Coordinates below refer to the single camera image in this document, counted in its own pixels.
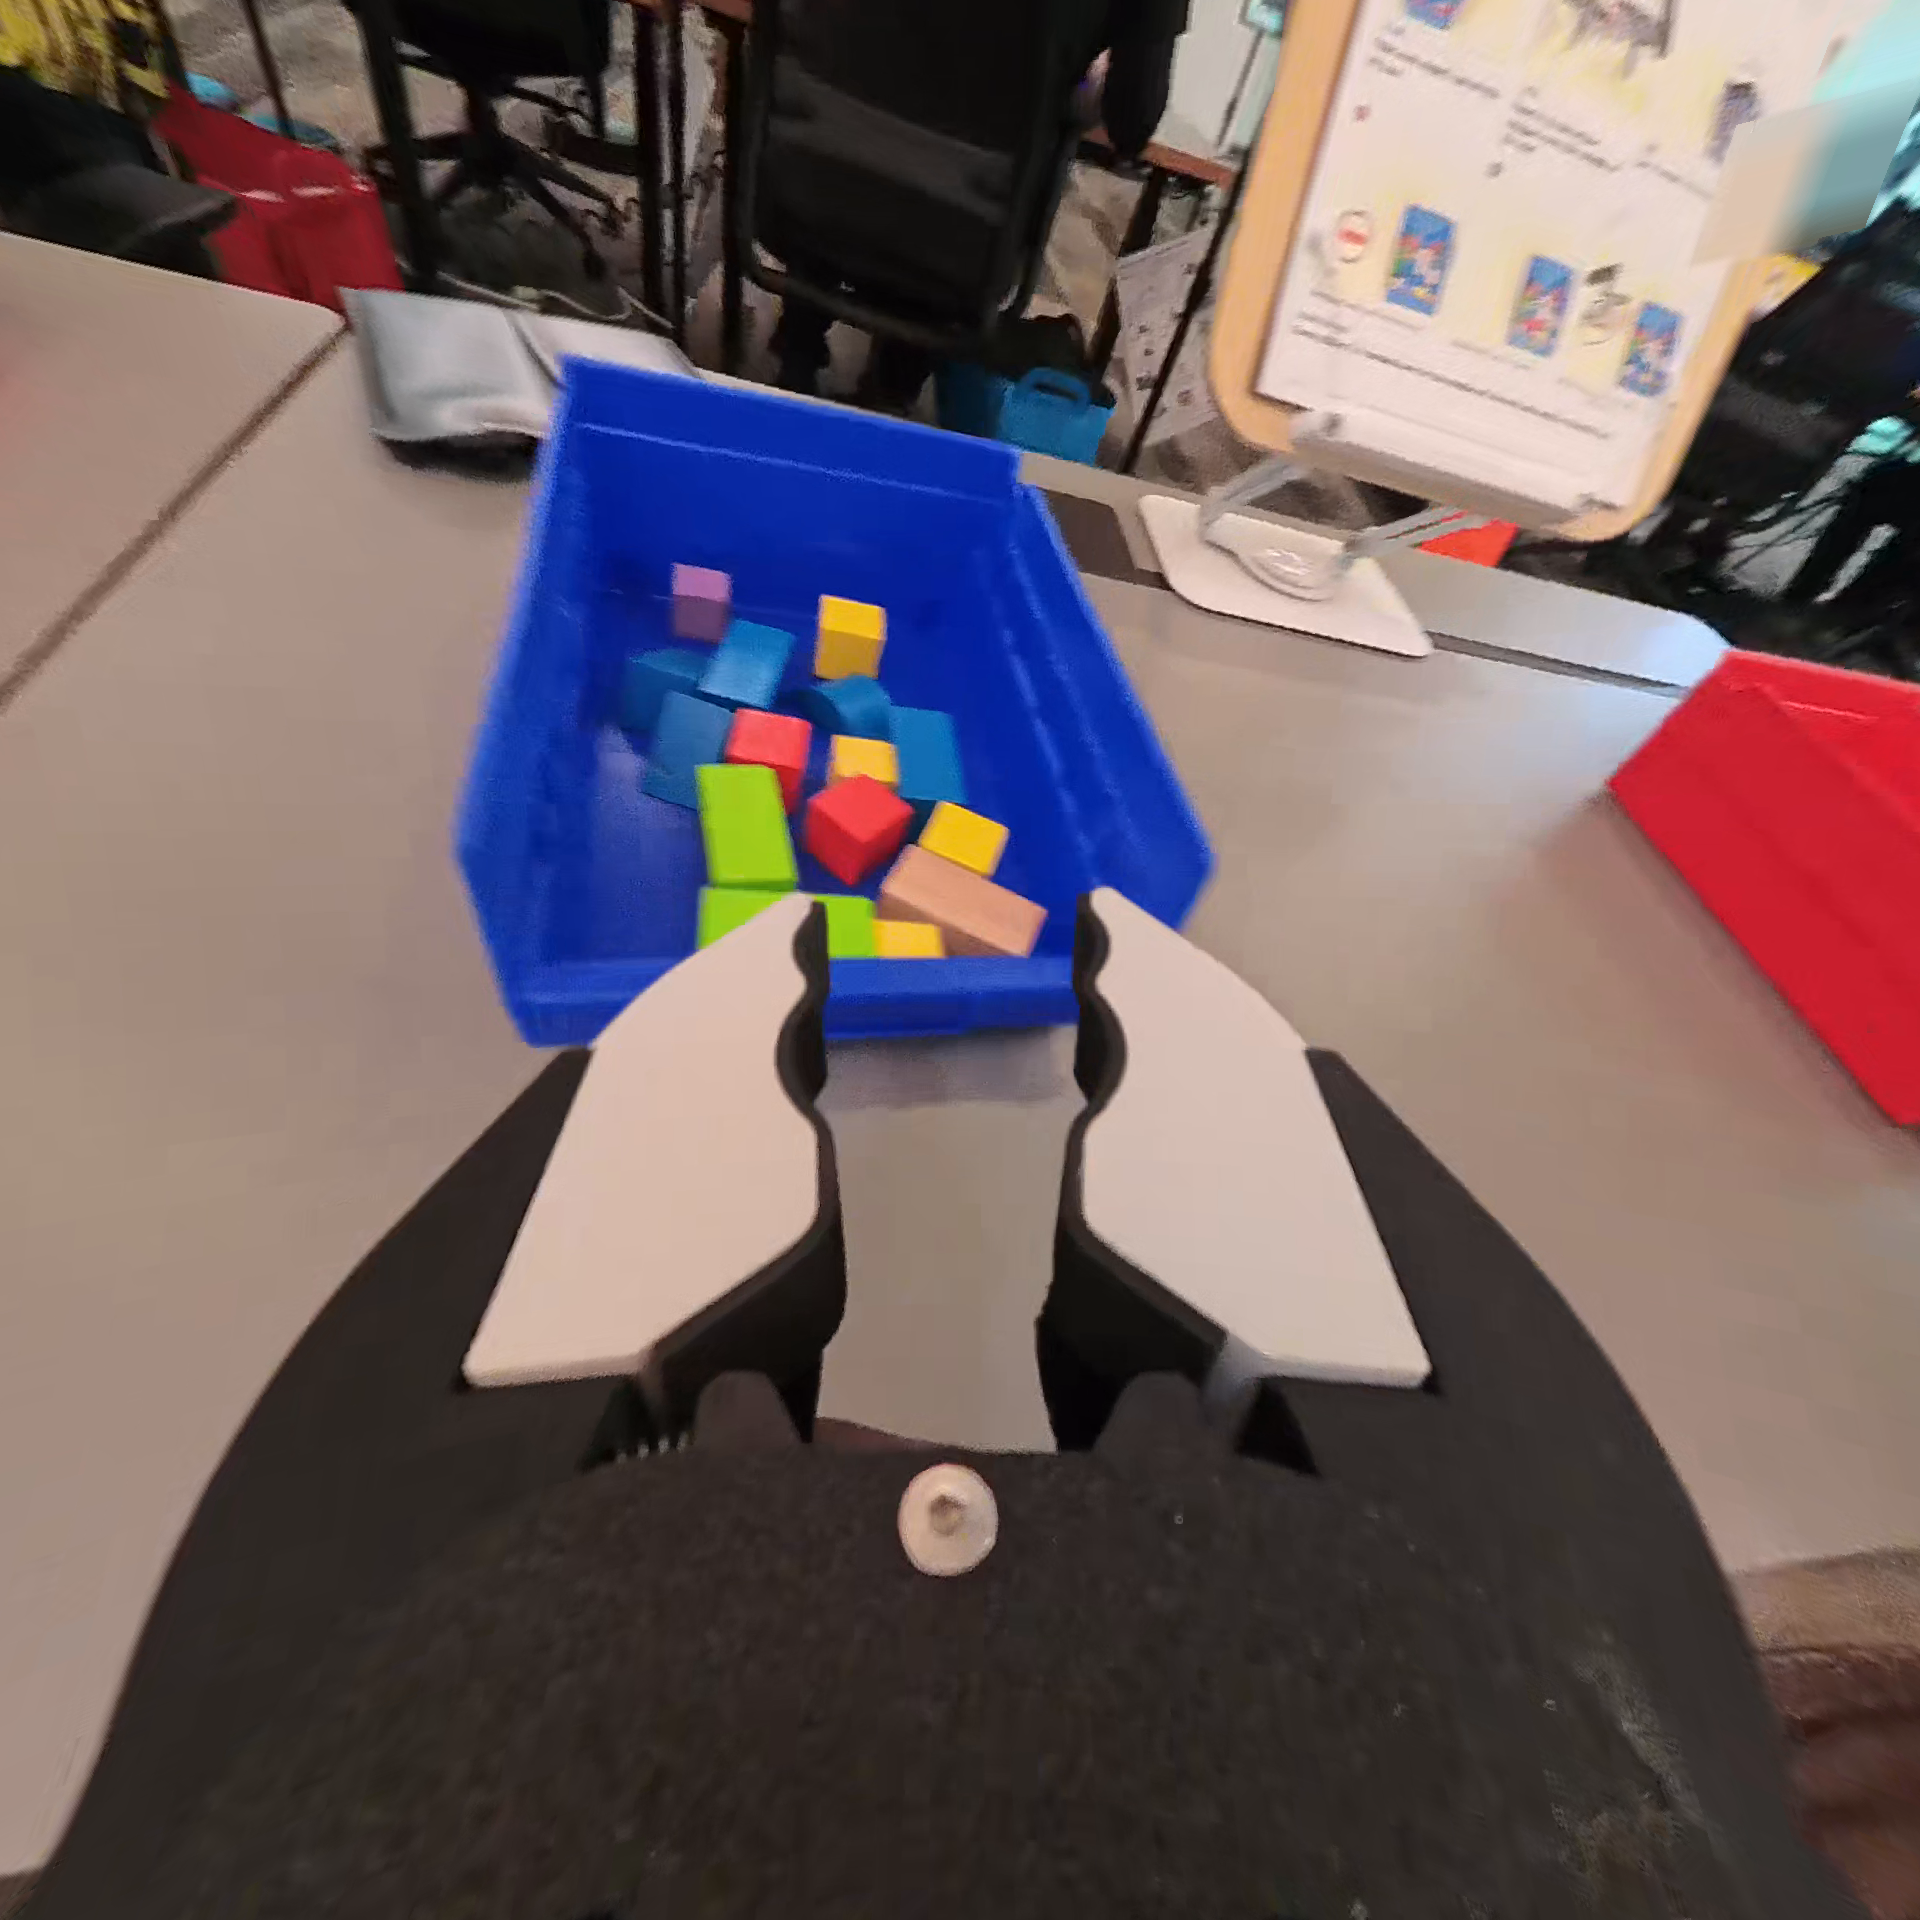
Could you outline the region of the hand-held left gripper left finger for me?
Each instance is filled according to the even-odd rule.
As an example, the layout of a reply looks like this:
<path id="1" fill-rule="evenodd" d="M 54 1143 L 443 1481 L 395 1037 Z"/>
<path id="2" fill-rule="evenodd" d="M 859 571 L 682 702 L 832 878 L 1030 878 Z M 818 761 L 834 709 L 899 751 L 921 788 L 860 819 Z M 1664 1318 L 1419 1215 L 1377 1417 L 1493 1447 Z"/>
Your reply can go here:
<path id="1" fill-rule="evenodd" d="M 764 1373 L 812 1417 L 848 1308 L 828 1082 L 828 914 L 787 894 L 643 990 L 590 1046 L 468 1386 L 629 1381 L 691 1417 Z"/>

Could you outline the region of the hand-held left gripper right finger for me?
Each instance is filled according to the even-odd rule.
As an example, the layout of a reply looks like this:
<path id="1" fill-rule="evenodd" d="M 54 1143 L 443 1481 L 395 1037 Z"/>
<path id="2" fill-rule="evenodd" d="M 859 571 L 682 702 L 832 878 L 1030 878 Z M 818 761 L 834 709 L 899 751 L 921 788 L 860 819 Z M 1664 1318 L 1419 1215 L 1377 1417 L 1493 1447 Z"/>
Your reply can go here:
<path id="1" fill-rule="evenodd" d="M 1305 1037 L 1116 889 L 1077 905 L 1077 1048 L 1052 1276 L 1048 1417 L 1109 1417 L 1175 1373 L 1212 1404 L 1265 1381 L 1432 1383 L 1432 1356 Z"/>

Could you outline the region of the pile of coloured wooden blocks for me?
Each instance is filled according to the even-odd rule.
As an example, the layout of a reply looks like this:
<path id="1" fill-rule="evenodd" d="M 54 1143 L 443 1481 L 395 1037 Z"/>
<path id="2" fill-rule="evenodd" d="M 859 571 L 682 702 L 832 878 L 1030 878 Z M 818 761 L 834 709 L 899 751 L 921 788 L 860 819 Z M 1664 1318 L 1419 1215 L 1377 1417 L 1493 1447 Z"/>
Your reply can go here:
<path id="1" fill-rule="evenodd" d="M 1039 952 L 1048 913 L 1000 881 L 1010 823 L 972 809 L 954 716 L 886 683 L 880 601 L 828 591 L 804 637 L 734 574 L 671 559 L 663 635 L 622 661 L 614 727 L 639 799 L 693 823 L 693 952 L 806 886 L 841 962 Z"/>

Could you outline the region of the blue plastic bin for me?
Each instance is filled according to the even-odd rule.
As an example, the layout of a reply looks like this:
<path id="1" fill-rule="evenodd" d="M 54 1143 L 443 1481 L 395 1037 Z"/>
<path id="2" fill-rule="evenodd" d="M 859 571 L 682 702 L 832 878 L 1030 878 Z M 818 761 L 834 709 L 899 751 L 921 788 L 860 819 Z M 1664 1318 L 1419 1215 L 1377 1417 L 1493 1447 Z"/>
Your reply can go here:
<path id="1" fill-rule="evenodd" d="M 834 962 L 828 1039 L 1073 1023 L 1100 886 L 1186 925 L 1212 846 L 1012 446 L 571 361 L 453 820 L 519 1039 L 593 1041 L 698 946 L 698 815 L 643 791 L 649 731 L 617 721 L 622 667 L 666 643 L 675 563 L 801 641 L 823 594 L 877 603 L 880 683 L 951 716 L 968 803 L 1010 823 L 1004 886 L 1047 907 L 1030 958 Z"/>

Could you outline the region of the red plastic bin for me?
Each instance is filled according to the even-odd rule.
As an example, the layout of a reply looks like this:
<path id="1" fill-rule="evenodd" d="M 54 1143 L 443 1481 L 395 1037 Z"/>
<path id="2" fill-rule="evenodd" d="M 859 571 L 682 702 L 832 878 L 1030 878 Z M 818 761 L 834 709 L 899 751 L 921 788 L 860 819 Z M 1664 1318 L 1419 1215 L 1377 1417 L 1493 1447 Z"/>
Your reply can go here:
<path id="1" fill-rule="evenodd" d="M 1916 683 L 1730 650 L 1610 782 L 1876 1108 L 1916 1125 Z"/>

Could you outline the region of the grey desk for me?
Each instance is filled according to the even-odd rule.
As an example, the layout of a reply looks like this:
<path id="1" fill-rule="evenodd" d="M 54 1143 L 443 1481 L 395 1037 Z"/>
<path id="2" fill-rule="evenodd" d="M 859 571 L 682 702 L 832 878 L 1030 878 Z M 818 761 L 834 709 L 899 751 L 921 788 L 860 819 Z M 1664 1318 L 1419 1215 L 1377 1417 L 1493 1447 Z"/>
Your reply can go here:
<path id="1" fill-rule="evenodd" d="M 385 457 L 334 318 L 3 249 L 3 1872 L 195 1501 L 533 1078 L 453 870 L 524 488 Z M 1727 1568 L 1916 1544 L 1916 1140 L 1603 794 L 1651 683 L 1090 579 L 1212 842 L 1188 937 L 1630 1381 Z"/>

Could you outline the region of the white board stand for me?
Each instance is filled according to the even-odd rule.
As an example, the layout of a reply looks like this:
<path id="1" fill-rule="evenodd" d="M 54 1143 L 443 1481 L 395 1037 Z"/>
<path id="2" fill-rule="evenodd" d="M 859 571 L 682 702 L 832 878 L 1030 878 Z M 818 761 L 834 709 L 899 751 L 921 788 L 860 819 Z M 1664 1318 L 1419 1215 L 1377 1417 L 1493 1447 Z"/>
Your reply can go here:
<path id="1" fill-rule="evenodd" d="M 1276 519 L 1262 502 L 1287 483 L 1347 475 L 1411 494 L 1411 513 L 1356 530 Z M 1135 502 L 1165 588 L 1194 611 L 1305 635 L 1395 661 L 1426 661 L 1426 628 L 1379 559 L 1438 534 L 1515 519 L 1519 469 L 1356 407 L 1299 411 L 1287 454 L 1186 498 Z"/>

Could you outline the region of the blue floor tub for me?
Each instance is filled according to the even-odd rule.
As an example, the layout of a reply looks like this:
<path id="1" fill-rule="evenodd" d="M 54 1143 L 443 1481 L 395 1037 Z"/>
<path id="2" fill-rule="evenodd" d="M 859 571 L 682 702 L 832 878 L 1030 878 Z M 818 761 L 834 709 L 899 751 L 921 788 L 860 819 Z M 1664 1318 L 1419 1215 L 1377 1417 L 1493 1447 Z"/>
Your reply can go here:
<path id="1" fill-rule="evenodd" d="M 1060 368 L 1010 380 L 972 361 L 949 361 L 930 387 L 940 430 L 1077 466 L 1100 464 L 1116 414 L 1116 397 L 1102 380 Z"/>

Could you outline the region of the person's brown clothing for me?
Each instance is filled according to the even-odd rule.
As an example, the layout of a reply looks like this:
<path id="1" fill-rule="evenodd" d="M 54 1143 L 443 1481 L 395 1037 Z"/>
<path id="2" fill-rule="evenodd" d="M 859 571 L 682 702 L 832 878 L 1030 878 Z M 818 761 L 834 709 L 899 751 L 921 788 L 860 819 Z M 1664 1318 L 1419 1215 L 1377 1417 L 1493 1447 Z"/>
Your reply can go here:
<path id="1" fill-rule="evenodd" d="M 1805 1835 L 1874 1916 L 1916 1916 L 1916 1547 L 1731 1578 Z"/>

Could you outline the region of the white floor sign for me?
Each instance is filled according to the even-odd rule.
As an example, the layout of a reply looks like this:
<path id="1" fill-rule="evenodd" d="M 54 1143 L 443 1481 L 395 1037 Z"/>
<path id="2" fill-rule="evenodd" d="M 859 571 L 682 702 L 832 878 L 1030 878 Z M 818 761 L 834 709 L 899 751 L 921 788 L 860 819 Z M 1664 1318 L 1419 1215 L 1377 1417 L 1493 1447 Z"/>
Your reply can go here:
<path id="1" fill-rule="evenodd" d="M 1128 400 L 1147 400 L 1173 332 L 1188 305 L 1194 283 L 1206 265 L 1215 229 L 1154 240 L 1116 265 L 1116 352 L 1109 387 Z"/>

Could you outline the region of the instruction sheet board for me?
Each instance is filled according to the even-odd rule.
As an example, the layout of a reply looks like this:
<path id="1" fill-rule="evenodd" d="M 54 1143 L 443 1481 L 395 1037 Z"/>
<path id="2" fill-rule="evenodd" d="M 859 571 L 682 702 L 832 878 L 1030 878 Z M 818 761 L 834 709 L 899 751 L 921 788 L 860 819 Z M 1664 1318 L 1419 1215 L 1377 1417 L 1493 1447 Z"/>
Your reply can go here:
<path id="1" fill-rule="evenodd" d="M 1897 2 L 1287 2 L 1209 389 L 1269 457 L 1568 540 L 1672 485 L 1767 279 L 1756 132 Z"/>

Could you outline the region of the red bag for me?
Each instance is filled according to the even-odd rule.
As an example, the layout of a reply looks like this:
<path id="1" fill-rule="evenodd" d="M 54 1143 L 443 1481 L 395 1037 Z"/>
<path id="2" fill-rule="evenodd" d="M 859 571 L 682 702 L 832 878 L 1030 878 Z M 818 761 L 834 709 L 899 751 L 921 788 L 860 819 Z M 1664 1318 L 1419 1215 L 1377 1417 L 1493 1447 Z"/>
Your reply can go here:
<path id="1" fill-rule="evenodd" d="M 195 183 L 231 197 L 209 238 L 228 286 L 344 312 L 341 293 L 398 293 L 385 207 L 344 158 L 174 89 L 154 132 Z"/>

